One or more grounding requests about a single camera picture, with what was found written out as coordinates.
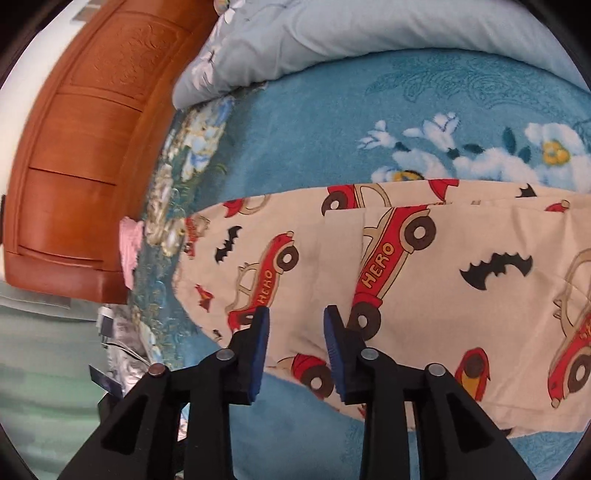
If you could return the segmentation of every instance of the red cartoon car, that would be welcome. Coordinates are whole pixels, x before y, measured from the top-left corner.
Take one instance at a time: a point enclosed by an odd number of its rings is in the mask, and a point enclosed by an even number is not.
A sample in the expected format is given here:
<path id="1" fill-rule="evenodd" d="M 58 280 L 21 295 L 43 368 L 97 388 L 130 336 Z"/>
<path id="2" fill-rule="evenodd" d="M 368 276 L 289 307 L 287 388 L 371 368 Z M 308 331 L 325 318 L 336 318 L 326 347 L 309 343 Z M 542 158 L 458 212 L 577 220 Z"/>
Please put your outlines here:
<path id="1" fill-rule="evenodd" d="M 361 261 L 348 328 L 360 330 L 364 340 L 378 333 L 382 323 L 379 308 L 384 295 L 407 257 L 431 245 L 436 232 L 426 205 L 392 208 L 377 227 L 363 229 L 363 235 L 372 240 Z"/>
<path id="2" fill-rule="evenodd" d="M 428 183 L 436 197 L 444 203 L 447 188 L 450 186 L 457 187 L 460 184 L 460 181 L 458 179 L 440 179 L 428 180 Z M 364 208 L 365 202 L 363 201 L 363 189 L 371 189 L 377 192 L 382 197 L 385 207 L 392 206 L 388 195 L 377 183 L 337 185 L 334 187 L 328 187 L 329 194 L 324 199 L 324 202 L 322 202 L 322 215 L 326 213 L 326 210 Z"/>
<path id="3" fill-rule="evenodd" d="M 246 263 L 243 267 L 238 267 L 236 299 L 226 307 L 228 326 L 232 333 L 251 324 L 254 311 L 258 306 L 271 306 L 279 285 L 279 275 L 289 272 L 297 265 L 300 254 L 294 246 L 293 235 L 293 232 L 277 235 L 267 245 L 259 263 Z M 252 270 L 255 271 L 255 278 L 252 288 L 248 289 L 241 282 Z M 248 304 L 237 309 L 240 293 L 248 296 Z"/>
<path id="4" fill-rule="evenodd" d="M 277 362 L 279 367 L 289 370 L 293 377 L 308 387 L 321 400 L 330 397 L 335 384 L 326 362 L 313 355 L 298 353 Z"/>
<path id="5" fill-rule="evenodd" d="M 209 220 L 204 216 L 195 214 L 185 218 L 185 230 L 187 232 L 187 241 L 184 245 L 184 252 L 192 260 L 195 258 L 195 243 L 199 240 L 209 228 Z"/>
<path id="6" fill-rule="evenodd" d="M 468 350 L 464 353 L 454 376 L 474 400 L 481 401 L 486 391 L 486 383 L 491 379 L 486 352 L 482 348 Z"/>
<path id="7" fill-rule="evenodd" d="M 355 185 L 337 185 L 328 187 L 329 194 L 322 202 L 322 215 L 326 210 L 349 210 L 364 208 L 363 190 L 371 189 L 377 192 L 384 201 L 385 207 L 390 207 L 390 200 L 384 189 L 377 183 L 359 183 Z"/>
<path id="8" fill-rule="evenodd" d="M 548 205 L 544 211 L 545 212 L 566 212 L 570 208 L 570 202 L 568 200 L 562 200 L 558 203 L 553 203 L 552 205 Z"/>
<path id="9" fill-rule="evenodd" d="M 581 390 L 591 374 L 591 302 L 586 301 L 574 324 L 569 319 L 573 278 L 576 270 L 586 262 L 591 262 L 591 248 L 575 256 L 564 278 L 566 288 L 554 299 L 558 307 L 554 316 L 560 320 L 566 336 L 552 360 L 548 374 L 548 393 L 554 408 L 558 408 L 570 393 Z"/>
<path id="10" fill-rule="evenodd" d="M 260 197 L 247 197 L 243 199 L 228 200 L 222 204 L 228 209 L 225 217 L 230 218 L 239 213 L 243 215 L 252 215 L 253 213 L 257 213 L 269 202 L 270 198 L 271 195 L 263 195 L 262 200 L 258 205 L 255 205 L 255 199 L 260 199 Z"/>

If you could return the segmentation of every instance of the wooden headboard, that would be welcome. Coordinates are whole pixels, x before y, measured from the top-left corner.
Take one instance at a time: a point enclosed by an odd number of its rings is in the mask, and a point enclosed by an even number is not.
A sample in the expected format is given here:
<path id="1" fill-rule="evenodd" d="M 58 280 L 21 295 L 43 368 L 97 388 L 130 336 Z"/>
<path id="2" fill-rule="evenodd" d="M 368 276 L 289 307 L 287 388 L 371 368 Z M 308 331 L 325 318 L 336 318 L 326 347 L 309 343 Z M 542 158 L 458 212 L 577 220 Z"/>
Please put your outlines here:
<path id="1" fill-rule="evenodd" d="M 141 214 L 174 82 L 216 21 L 212 0 L 109 0 L 81 30 L 45 82 L 12 168 L 10 285 L 126 302 L 119 221 Z"/>

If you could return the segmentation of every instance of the light blue pillow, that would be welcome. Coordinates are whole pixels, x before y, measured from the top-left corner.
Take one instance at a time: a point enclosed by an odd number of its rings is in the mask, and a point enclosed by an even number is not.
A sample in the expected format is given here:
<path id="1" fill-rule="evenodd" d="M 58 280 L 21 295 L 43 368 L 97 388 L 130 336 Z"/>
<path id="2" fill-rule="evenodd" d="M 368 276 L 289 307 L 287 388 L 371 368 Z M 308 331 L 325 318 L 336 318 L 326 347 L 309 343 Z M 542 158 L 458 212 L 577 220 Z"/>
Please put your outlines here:
<path id="1" fill-rule="evenodd" d="M 323 61 L 429 47 L 500 54 L 588 90 L 558 40 L 513 0 L 234 0 L 178 80 L 173 104 Z"/>

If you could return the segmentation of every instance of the floral blanket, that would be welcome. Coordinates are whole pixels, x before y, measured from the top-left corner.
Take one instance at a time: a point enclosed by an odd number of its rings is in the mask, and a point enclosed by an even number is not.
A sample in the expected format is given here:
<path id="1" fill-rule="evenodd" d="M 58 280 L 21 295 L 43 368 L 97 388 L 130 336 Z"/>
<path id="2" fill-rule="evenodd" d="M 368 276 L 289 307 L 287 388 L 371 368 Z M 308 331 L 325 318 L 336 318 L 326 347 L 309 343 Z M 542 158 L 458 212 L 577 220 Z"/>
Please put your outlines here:
<path id="1" fill-rule="evenodd" d="M 524 197 L 538 185 L 590 193 L 590 127 L 591 96 L 549 73 L 433 50 L 321 64 L 179 112 L 148 196 L 131 300 L 149 354 L 181 368 L 217 349 L 172 292 L 192 213 L 302 187 L 446 177 L 517 182 Z M 236 476 L 356 478 L 362 429 L 266 375 L 255 405 L 232 410 Z M 579 439 L 537 433 L 512 442 L 546 479 Z M 306 461 L 285 472 L 294 451 Z M 416 451 L 411 457 L 418 471 Z"/>

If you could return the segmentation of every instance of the metal screw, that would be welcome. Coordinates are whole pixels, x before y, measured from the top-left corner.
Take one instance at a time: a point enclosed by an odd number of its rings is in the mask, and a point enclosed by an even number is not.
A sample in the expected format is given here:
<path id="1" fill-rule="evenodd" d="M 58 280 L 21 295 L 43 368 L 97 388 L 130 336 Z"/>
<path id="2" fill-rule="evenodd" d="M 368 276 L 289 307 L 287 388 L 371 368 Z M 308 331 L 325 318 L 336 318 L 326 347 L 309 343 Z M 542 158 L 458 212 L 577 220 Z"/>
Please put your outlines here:
<path id="1" fill-rule="evenodd" d="M 166 365 L 163 364 L 152 364 L 148 368 L 148 373 L 152 377 L 162 377 L 166 372 Z"/>
<path id="2" fill-rule="evenodd" d="M 222 348 L 218 350 L 216 353 L 216 358 L 218 360 L 230 360 L 234 357 L 234 352 L 232 352 L 229 348 Z"/>
<path id="3" fill-rule="evenodd" d="M 361 350 L 361 357 L 365 358 L 366 360 L 375 360 L 379 357 L 379 353 L 374 348 L 364 348 Z"/>
<path id="4" fill-rule="evenodd" d="M 445 375 L 445 372 L 447 370 L 445 370 L 445 367 L 442 364 L 431 364 L 429 365 L 429 373 L 431 375 L 434 375 L 435 377 L 442 377 L 443 375 Z"/>

